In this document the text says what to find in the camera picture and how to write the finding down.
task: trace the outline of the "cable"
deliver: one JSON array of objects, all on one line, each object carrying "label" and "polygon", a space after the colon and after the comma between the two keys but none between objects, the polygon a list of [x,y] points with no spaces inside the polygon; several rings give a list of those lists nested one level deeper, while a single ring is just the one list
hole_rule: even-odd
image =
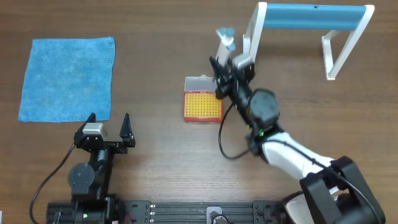
[{"label": "cable", "polygon": [[285,146],[290,147],[291,149],[293,149],[294,151],[298,152],[300,155],[302,155],[304,158],[308,159],[309,161],[313,162],[315,165],[325,169],[326,171],[328,171],[329,173],[331,173],[332,175],[334,175],[337,179],[341,180],[342,182],[344,182],[346,185],[350,186],[356,193],[358,193],[363,200],[367,203],[367,205],[369,205],[369,207],[371,208],[374,217],[376,218],[378,224],[382,224],[381,223],[381,219],[379,218],[379,215],[376,212],[376,209],[373,207],[372,203],[365,197],[365,195],[359,190],[357,189],[350,181],[348,181],[346,178],[344,178],[343,176],[339,175],[336,171],[334,171],[333,169],[321,164],[320,162],[318,162],[315,158],[311,158],[310,156],[308,156],[306,153],[302,152],[300,149],[297,149],[295,146],[281,141],[281,140],[277,140],[277,139],[268,139],[266,141],[263,141],[261,144],[265,143],[265,142],[277,142],[277,143],[281,143]]},{"label": "cable", "polygon": [[235,159],[239,159],[240,157],[246,155],[248,152],[250,152],[250,150],[246,150],[236,156],[227,156],[223,150],[223,147],[221,146],[221,131],[223,130],[223,125],[224,125],[224,121],[226,116],[228,115],[229,111],[232,109],[232,107],[234,106],[234,103],[231,103],[231,105],[229,106],[229,108],[225,111],[224,117],[221,120],[221,124],[220,124],[220,130],[218,131],[218,146],[220,147],[220,151],[222,153],[222,155],[227,158],[227,159],[231,159],[231,160],[235,160]]},{"label": "cable", "polygon": [[70,149],[67,153],[67,155],[63,158],[62,162],[58,165],[57,168],[55,168],[55,170],[42,182],[42,184],[40,184],[39,188],[37,189],[35,195],[32,198],[32,201],[30,202],[30,208],[29,208],[29,215],[30,215],[30,219],[32,220],[32,222],[34,224],[39,224],[36,219],[33,217],[33,205],[36,201],[37,196],[39,195],[40,191],[42,190],[43,186],[45,185],[45,183],[47,183],[47,181],[49,181],[49,179],[61,168],[61,166],[65,163],[65,161],[68,159],[69,155],[72,153],[72,150],[75,148],[75,145],[72,144],[70,146]]}]

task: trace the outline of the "wooden table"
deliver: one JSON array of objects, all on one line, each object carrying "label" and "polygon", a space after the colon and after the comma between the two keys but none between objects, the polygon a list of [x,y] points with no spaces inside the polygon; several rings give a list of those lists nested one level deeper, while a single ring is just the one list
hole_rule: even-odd
[{"label": "wooden table", "polygon": [[[158,202],[251,202],[279,200],[298,190],[298,181],[258,157],[248,155],[234,162],[224,159],[218,149],[218,124],[183,121],[184,78],[213,75],[208,57],[217,51],[218,27],[235,26],[241,50],[241,34],[256,3],[1,1],[3,223],[30,223],[28,210],[34,192],[62,160],[81,125],[18,122],[32,39],[115,37],[112,111],[106,127],[117,139],[128,112],[137,147],[116,156],[110,192],[130,200]],[[265,30],[251,86],[276,93],[280,122],[296,140],[326,156],[353,158],[388,223],[397,223],[398,2],[379,0],[374,4],[373,18],[336,81],[325,80],[320,39],[325,31]],[[345,35],[336,37],[334,50],[341,49],[345,39]],[[246,133],[238,113],[231,112],[223,131],[225,151],[236,154],[245,150]],[[41,223],[47,202],[70,199],[68,172],[88,157],[76,149],[45,185],[34,210]]]}]

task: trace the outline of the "blue cloth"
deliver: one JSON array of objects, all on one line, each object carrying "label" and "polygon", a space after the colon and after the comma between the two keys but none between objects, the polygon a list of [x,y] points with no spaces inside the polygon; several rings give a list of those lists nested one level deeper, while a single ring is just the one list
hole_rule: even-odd
[{"label": "blue cloth", "polygon": [[19,121],[108,120],[114,54],[113,37],[33,40]]}]

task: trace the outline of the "white leg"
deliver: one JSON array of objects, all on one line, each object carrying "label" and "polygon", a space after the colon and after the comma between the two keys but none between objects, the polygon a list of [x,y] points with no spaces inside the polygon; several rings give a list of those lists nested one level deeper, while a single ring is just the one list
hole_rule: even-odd
[{"label": "white leg", "polygon": [[351,53],[361,34],[365,30],[368,22],[370,21],[374,12],[374,6],[366,6],[366,11],[360,20],[357,28],[349,33],[348,39],[338,56],[336,63],[333,65],[333,58],[331,56],[330,39],[333,38],[338,32],[335,30],[330,31],[327,35],[322,37],[323,57],[325,60],[326,79],[334,80],[337,73],[340,71],[344,62],[346,61],[349,53]]},{"label": "white leg", "polygon": [[243,53],[256,59],[262,28],[266,19],[267,3],[259,2],[251,16],[246,33],[243,35]]}]

